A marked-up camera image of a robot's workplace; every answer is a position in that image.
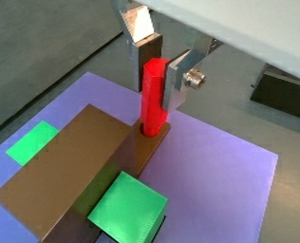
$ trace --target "table surface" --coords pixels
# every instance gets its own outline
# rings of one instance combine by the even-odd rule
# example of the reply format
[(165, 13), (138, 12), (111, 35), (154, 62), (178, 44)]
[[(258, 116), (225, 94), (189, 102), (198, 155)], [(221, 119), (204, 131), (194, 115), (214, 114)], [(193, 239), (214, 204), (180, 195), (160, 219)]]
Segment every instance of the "table surface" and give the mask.
[(300, 77), (300, 0), (138, 2)]
[[(87, 73), (0, 145), (0, 186), (21, 169), (7, 149), (41, 121), (62, 129), (89, 103), (134, 124), (140, 95)], [(156, 242), (257, 242), (279, 156), (181, 112), (170, 124), (140, 178), (169, 198)], [(0, 242), (38, 242), (2, 207)]]

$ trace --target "brown board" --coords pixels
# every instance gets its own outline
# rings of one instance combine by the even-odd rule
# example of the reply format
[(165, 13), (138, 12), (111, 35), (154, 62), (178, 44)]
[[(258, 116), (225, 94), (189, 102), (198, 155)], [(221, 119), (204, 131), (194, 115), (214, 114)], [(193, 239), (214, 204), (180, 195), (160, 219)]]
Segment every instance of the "brown board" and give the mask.
[(93, 242), (87, 215), (124, 170), (137, 175), (134, 128), (89, 105), (0, 189), (41, 242)]

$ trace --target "purple surface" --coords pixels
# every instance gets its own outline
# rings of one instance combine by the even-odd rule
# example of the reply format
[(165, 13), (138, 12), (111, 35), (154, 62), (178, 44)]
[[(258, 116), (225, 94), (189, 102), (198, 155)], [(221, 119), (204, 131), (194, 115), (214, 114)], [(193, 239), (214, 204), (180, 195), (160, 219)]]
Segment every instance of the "purple surface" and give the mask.
[[(0, 145), (0, 186), (21, 169), (7, 149), (41, 121), (62, 129), (89, 103), (134, 124), (140, 95), (87, 73)], [(257, 242), (277, 155), (180, 112), (170, 123), (141, 176), (169, 198), (156, 242)], [(38, 240), (0, 207), (5, 242)]]

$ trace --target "green square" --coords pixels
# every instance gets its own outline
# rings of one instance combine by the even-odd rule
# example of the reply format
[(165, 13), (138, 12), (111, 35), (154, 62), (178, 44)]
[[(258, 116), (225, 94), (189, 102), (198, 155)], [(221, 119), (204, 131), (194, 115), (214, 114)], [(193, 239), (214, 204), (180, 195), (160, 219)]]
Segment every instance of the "green square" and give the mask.
[(6, 151), (7, 155), (23, 166), (57, 136), (59, 130), (42, 121), (23, 138)]
[(120, 243), (149, 243), (162, 225), (168, 199), (121, 172), (87, 219)]

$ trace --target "screw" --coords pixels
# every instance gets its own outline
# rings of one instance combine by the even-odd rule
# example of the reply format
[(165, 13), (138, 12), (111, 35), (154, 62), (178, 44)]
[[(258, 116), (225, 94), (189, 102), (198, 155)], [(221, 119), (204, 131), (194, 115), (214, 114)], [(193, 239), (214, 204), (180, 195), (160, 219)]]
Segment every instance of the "screw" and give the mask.
[(197, 69), (192, 69), (185, 74), (185, 81), (188, 87), (192, 87), (193, 89), (198, 90), (205, 84), (206, 75), (201, 73)]

